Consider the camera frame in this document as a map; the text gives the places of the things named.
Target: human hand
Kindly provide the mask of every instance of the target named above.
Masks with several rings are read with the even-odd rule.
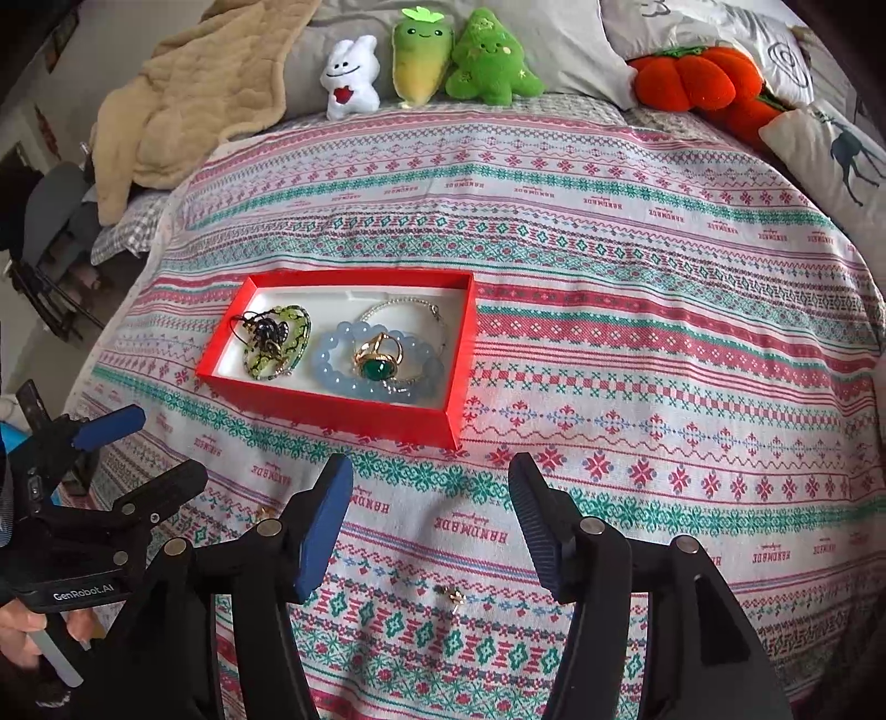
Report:
[[[96,622],[92,610],[74,610],[67,615],[67,631],[83,642],[92,638]],[[40,649],[27,635],[36,630],[46,630],[46,615],[32,613],[17,599],[0,607],[0,653],[20,668],[36,668],[40,661]]]

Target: chair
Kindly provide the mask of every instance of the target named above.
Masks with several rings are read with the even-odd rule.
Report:
[[[100,329],[104,325],[58,286],[58,282],[82,253],[88,253],[101,226],[95,203],[82,202],[89,189],[83,170],[63,162],[43,177],[27,199],[21,257],[10,263],[15,289],[24,294],[49,329],[67,342],[84,316]],[[50,245],[59,238],[60,254],[52,265],[45,262]]]

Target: patterned bedspread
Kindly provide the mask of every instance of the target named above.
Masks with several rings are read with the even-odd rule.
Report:
[[[527,718],[571,617],[538,585],[509,505],[506,468],[527,450],[629,536],[697,536],[799,698],[884,585],[882,298],[847,239],[760,159],[592,106],[537,108],[390,111],[217,153],[170,200],[72,395],[83,415],[148,414],[105,452],[95,499],[198,459],[206,493],[158,543],[217,542],[349,453],[329,573],[292,609],[322,713]],[[476,273],[457,451],[254,417],[195,379],[248,273],[392,265]],[[624,718],[645,608],[637,597]],[[241,717],[230,623],[221,601],[224,696]]]

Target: red heart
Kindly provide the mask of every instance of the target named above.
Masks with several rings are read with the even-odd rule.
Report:
[[[344,105],[348,100],[351,99],[354,91],[346,85],[344,88],[336,88],[332,91],[332,94],[335,96],[335,101],[339,105]]]

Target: beige blanket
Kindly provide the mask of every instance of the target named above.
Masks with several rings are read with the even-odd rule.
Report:
[[[215,0],[169,37],[98,111],[98,218],[116,223],[129,185],[174,188],[215,147],[283,116],[284,60],[320,0]]]

